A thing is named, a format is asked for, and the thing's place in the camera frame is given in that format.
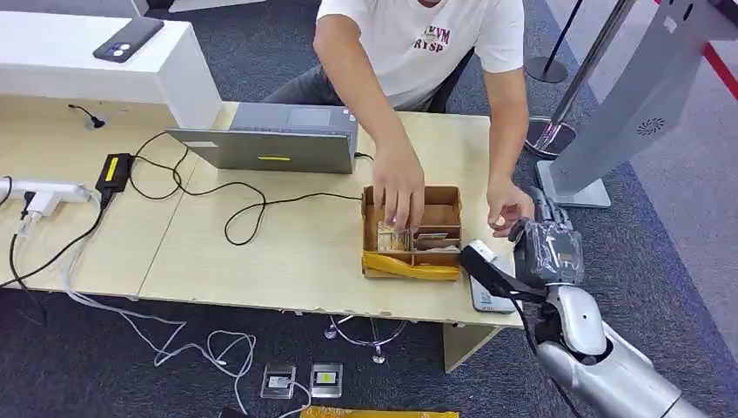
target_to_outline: floor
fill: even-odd
[[[193,22],[223,99],[258,100],[315,64],[310,44],[318,0],[267,3],[150,16]],[[527,55],[546,54],[560,26],[546,0],[526,0]],[[568,45],[561,60],[577,68]],[[450,112],[486,114],[479,63],[460,81]],[[550,113],[565,85],[529,83],[532,113]],[[582,126],[598,99],[587,90],[571,116]],[[515,173],[533,183],[535,158],[524,153]],[[715,325],[669,231],[638,174],[622,165],[604,178],[614,205],[604,211],[575,210],[587,257],[584,287],[600,303],[607,322],[654,361],[685,396],[712,417],[738,416],[738,367]],[[234,406],[232,381],[195,353],[153,367],[153,352],[119,316],[82,307],[64,295],[45,295],[50,324],[29,323],[29,308],[15,291],[0,293],[0,416],[15,417],[215,417]],[[252,372],[239,390],[250,415],[277,416],[303,400],[258,398],[267,362],[287,362],[307,381],[313,361],[345,365],[344,396],[319,404],[344,408],[453,410],[463,417],[571,416],[532,355],[521,331],[506,330],[453,374],[443,373],[441,330],[413,324],[387,347],[388,362],[371,362],[366,349],[323,337],[327,318],[162,302],[106,299],[121,307],[190,325],[178,340],[203,341],[215,329],[258,336]],[[368,323],[352,324],[369,332]],[[382,327],[391,327],[384,323]],[[159,338],[164,327],[143,324]],[[581,402],[585,416],[593,416]]]
[[[547,0],[560,26],[573,0]],[[584,2],[569,36],[578,62],[585,57],[615,0]],[[633,55],[657,10],[650,0],[636,2],[617,37],[597,66],[589,85],[598,102],[605,99]],[[738,74],[738,43],[713,42],[734,74]],[[705,60],[702,63],[681,125],[631,160],[644,189],[695,287],[738,360],[738,101]]]

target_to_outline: wooden table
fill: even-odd
[[[121,104],[87,105],[117,116],[93,131],[84,128],[84,118],[65,109],[62,100],[0,97],[0,175],[83,181],[93,187],[105,155],[133,153],[150,136],[173,125],[169,113],[158,105],[128,105],[122,114]],[[224,103],[214,127],[227,129],[236,107]],[[38,114],[48,116],[34,118]],[[511,245],[494,239],[486,225],[488,118],[404,113],[402,120],[427,184],[460,188],[462,238],[480,238],[495,252],[511,254]],[[164,136],[144,155],[173,165],[183,150]],[[359,150],[373,154],[372,141],[364,132],[359,135]],[[359,196],[371,183],[372,162],[357,161],[356,172],[345,176],[219,171],[193,155],[180,172],[191,191],[241,180],[261,189],[269,200],[309,192]],[[145,164],[135,168],[134,178],[152,194],[165,194],[173,186],[168,172]],[[270,206],[257,238],[246,246],[232,246],[223,235],[225,221],[258,201],[255,192],[237,186],[205,197],[177,193],[166,201],[149,201],[128,189],[116,196],[85,251],[73,287],[85,293],[152,300],[439,322],[444,324],[447,372],[502,328],[522,325],[517,314],[474,311],[468,280],[365,279],[360,267],[359,202],[318,197]],[[8,237],[0,239],[0,253],[8,251],[20,210],[18,201],[0,208],[0,233]],[[246,213],[233,223],[234,239],[251,233],[256,215],[257,211]],[[18,249],[21,273],[87,229],[94,216],[93,204],[60,205]],[[7,266],[0,267],[0,277],[10,277]],[[27,284],[43,290],[61,288],[53,271]]]
[[[225,104],[220,123],[231,120],[235,110],[235,104]],[[404,113],[402,120],[427,184],[460,188],[462,238],[480,238],[497,253],[511,254],[512,246],[494,239],[486,224],[489,119]],[[359,135],[359,150],[373,154],[372,141],[364,132]],[[364,159],[357,161],[351,176],[226,171],[199,160],[187,187],[203,191],[244,181],[269,200],[311,192],[360,196],[371,178],[372,163]],[[521,326],[517,314],[474,311],[468,280],[365,279],[359,202],[317,197],[270,206],[257,238],[246,246],[232,246],[223,235],[225,221],[258,201],[255,192],[243,187],[204,198],[184,196],[139,297],[441,322],[449,372],[503,327]],[[247,238],[256,216],[254,210],[234,222],[234,238]]]
[[[68,103],[84,105],[97,114],[107,113],[109,125],[87,129],[80,111]],[[120,104],[75,100],[0,96],[0,176],[17,179],[82,182],[93,189],[109,153],[130,152],[174,121],[166,106]],[[182,145],[173,139],[154,144],[148,155],[173,165]],[[182,166],[187,175],[196,159]],[[136,169],[140,186],[151,194],[166,194],[172,189],[171,175],[141,165]],[[85,293],[136,297],[146,272],[156,255],[179,195],[166,201],[150,201],[130,186],[116,196],[101,227],[82,255],[73,278],[75,290]],[[8,254],[10,236],[16,231],[23,204],[8,200],[0,206],[0,253]],[[97,208],[87,204],[60,204],[48,219],[41,219],[27,239],[19,240],[16,250],[18,271],[23,274],[42,265],[69,241],[90,228]],[[58,266],[26,280],[30,288],[63,290]],[[7,260],[0,263],[0,280],[11,279]]]

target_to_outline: blue carpet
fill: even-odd
[[[193,22],[223,99],[256,101],[316,63],[311,41],[317,4],[317,0],[270,0],[174,16],[153,10],[150,15]],[[526,4],[527,55],[546,55],[559,28],[544,0]],[[566,46],[560,60],[574,72],[576,63]],[[550,114],[566,86],[530,82],[528,87],[531,113]],[[585,91],[574,105],[570,122],[586,123],[595,106],[591,91]],[[476,59],[460,80],[449,111],[486,114]],[[515,180],[532,184],[534,163],[535,158],[524,153]],[[738,416],[738,367],[641,184],[629,165],[604,181],[612,208],[572,211],[584,237],[584,287],[597,298],[610,325],[651,357],[698,408],[712,417]],[[235,405],[232,381],[198,354],[182,354],[154,368],[151,350],[118,315],[81,307],[64,295],[45,297],[51,316],[44,329],[17,314],[16,308],[30,308],[20,293],[0,293],[0,334],[4,336],[0,340],[0,416],[215,417],[224,405]],[[364,348],[325,340],[327,318],[321,315],[107,301],[189,320],[180,343],[204,341],[219,328],[256,334],[254,367],[240,385],[252,416],[277,416],[303,401],[299,395],[289,402],[258,398],[267,362],[296,364],[298,379],[307,381],[313,361],[345,365],[344,396],[318,401],[321,405],[454,410],[464,417],[571,416],[527,351],[521,331],[503,331],[460,369],[445,375],[437,324],[409,326],[387,346],[388,362],[378,366]],[[366,321],[352,326],[369,331]],[[144,329],[162,343],[163,326],[144,324]],[[593,416],[577,403],[585,416]]]

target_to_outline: man's left hand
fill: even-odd
[[[507,237],[518,219],[533,218],[533,201],[510,179],[490,179],[486,202],[489,204],[487,222],[494,230],[495,237]],[[504,223],[498,223],[500,216],[504,218]]]

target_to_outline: gray laptop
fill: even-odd
[[[167,133],[216,168],[351,174],[358,128],[345,107],[242,103],[229,131]]]

